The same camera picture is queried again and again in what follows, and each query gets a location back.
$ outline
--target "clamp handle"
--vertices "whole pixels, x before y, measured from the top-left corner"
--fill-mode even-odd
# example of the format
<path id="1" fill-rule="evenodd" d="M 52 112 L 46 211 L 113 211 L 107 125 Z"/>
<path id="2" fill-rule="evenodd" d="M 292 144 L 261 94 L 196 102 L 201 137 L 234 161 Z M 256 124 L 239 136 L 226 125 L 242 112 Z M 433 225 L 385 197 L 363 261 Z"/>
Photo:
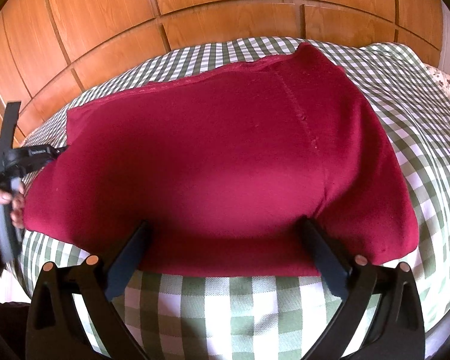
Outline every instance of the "clamp handle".
<path id="1" fill-rule="evenodd" d="M 16 177 L 10 181 L 10 188 L 2 189 L 13 194 L 18 192 L 19 186 L 20 178 Z M 0 254 L 4 263 L 15 259 L 22 250 L 20 229 L 13 226 L 10 218 L 11 212 L 11 203 L 0 204 Z"/>

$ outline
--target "red fabric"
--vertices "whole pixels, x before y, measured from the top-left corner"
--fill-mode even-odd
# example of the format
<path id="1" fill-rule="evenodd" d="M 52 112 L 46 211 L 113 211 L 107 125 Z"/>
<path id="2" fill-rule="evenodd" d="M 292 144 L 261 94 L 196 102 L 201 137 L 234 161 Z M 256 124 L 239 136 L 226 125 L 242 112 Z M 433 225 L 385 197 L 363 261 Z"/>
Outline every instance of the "red fabric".
<path id="1" fill-rule="evenodd" d="M 377 116 L 310 44 L 122 91 L 67 116 L 70 147 L 35 179 L 25 225 L 89 252 L 147 219 L 154 241 L 143 270 L 315 275 L 292 229 L 301 215 L 373 263 L 418 244 Z"/>

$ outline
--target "bed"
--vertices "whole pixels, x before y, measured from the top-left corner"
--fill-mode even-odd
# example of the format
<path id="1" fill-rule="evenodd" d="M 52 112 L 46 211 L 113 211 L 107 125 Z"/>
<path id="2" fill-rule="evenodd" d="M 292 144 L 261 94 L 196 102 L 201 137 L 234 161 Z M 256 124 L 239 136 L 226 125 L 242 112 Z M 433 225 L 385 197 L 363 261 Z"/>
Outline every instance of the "bed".
<path id="1" fill-rule="evenodd" d="M 255 37 L 181 48 L 84 91 L 24 143 L 64 145 L 66 112 L 72 107 L 149 82 L 290 54 L 303 41 L 345 69 L 392 144 L 420 230 L 418 248 L 401 260 L 413 268 L 429 330 L 450 308 L 450 99 L 404 45 L 352 48 L 300 38 Z M 117 152 L 119 148 L 113 148 L 110 155 Z M 27 186 L 35 176 L 25 178 Z M 46 261 L 68 266 L 87 256 L 78 247 L 27 230 L 20 258 L 9 268 L 30 295 Z M 377 302 L 373 297 L 347 353 L 359 347 Z M 76 304 L 93 347 L 106 353 L 80 297 Z M 319 277 L 196 278 L 136 271 L 125 294 L 113 304 L 153 359 L 298 359 L 324 330 L 340 300 Z"/>

